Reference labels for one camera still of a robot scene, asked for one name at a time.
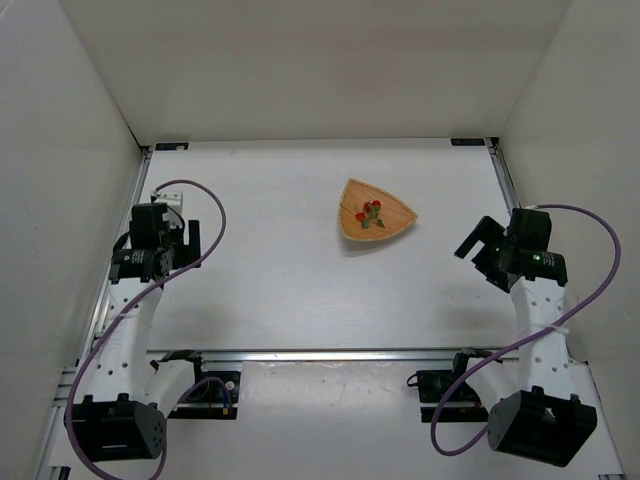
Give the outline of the fake strawberry sprig with leaves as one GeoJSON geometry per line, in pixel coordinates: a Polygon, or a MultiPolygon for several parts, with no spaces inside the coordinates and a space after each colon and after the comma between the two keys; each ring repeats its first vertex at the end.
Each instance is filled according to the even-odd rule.
{"type": "Polygon", "coordinates": [[[362,229],[368,229],[372,225],[376,225],[380,228],[384,228],[384,221],[380,217],[381,202],[379,200],[373,200],[363,204],[362,211],[366,215],[366,219],[360,223],[362,229]]]}

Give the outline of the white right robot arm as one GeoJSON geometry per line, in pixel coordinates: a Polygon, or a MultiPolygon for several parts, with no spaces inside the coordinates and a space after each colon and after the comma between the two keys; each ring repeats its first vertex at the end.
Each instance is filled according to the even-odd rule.
{"type": "Polygon", "coordinates": [[[467,379],[488,412],[487,441],[494,451],[565,467],[597,426],[569,371],[564,313],[568,275],[564,257],[549,251],[545,212],[515,209],[508,226],[483,217],[455,251],[458,258],[482,247],[475,268],[508,293],[516,313],[519,370],[511,378],[495,359],[467,379]]]}

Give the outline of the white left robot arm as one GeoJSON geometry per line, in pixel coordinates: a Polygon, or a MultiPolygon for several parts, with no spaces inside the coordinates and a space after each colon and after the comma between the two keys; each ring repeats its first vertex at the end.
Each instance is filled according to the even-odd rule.
{"type": "Polygon", "coordinates": [[[107,320],[122,319],[91,360],[72,407],[77,443],[93,463],[157,458],[167,418],[195,382],[189,354],[147,357],[159,281],[201,255],[200,225],[182,218],[182,204],[181,193],[170,192],[134,206],[114,247],[107,320]]]}

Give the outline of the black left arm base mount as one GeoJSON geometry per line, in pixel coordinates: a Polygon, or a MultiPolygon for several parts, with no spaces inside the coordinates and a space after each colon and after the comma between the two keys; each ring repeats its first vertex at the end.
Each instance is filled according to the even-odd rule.
{"type": "Polygon", "coordinates": [[[239,365],[211,370],[200,360],[194,363],[194,381],[201,382],[169,415],[180,420],[235,420],[238,413],[241,370],[239,365]]]}

